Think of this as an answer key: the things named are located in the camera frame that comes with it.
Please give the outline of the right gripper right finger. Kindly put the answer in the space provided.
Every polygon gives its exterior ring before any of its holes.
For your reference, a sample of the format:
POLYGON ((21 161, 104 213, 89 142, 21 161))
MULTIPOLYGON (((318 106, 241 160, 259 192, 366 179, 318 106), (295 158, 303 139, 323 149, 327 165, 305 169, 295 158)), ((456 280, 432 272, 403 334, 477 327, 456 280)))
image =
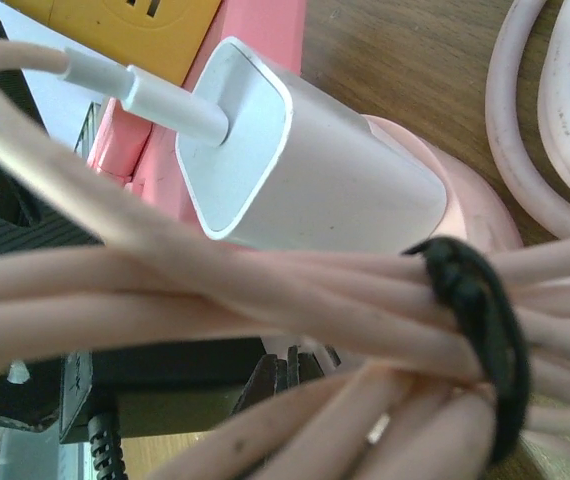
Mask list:
POLYGON ((232 412, 240 413, 302 383, 316 380, 341 365, 337 351, 331 346, 291 345, 281 358, 265 354, 256 364, 232 412))

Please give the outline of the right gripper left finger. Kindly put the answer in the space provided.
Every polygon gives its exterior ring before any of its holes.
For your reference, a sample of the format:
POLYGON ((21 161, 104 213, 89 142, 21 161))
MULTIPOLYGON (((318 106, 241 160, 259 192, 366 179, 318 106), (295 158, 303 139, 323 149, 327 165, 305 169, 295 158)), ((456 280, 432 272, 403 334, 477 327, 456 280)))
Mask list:
MULTIPOLYGON (((1 20, 0 39, 7 39, 1 20)), ((1 71, 0 89, 23 113, 45 128, 21 71, 1 71)), ((99 243, 0 168, 0 254, 99 243)))

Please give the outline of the white usb charger plug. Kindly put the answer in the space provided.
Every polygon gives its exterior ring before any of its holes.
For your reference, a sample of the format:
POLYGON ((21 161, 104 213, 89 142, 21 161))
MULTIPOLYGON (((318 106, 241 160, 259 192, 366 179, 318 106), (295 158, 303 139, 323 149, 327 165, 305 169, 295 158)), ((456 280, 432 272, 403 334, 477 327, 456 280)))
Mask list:
POLYGON ((236 38, 194 89, 227 114, 224 142, 179 134, 204 233, 255 249, 397 253, 442 220, 443 181, 364 116, 236 38))

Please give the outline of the round pink power strip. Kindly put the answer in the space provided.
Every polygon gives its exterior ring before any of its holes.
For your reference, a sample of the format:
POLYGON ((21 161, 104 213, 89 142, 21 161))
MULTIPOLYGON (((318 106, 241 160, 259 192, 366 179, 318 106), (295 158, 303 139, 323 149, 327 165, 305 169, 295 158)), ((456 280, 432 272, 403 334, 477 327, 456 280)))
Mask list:
POLYGON ((380 117, 347 139, 279 159, 226 241, 259 250, 396 254, 450 235, 521 247, 494 190, 460 160, 380 117))

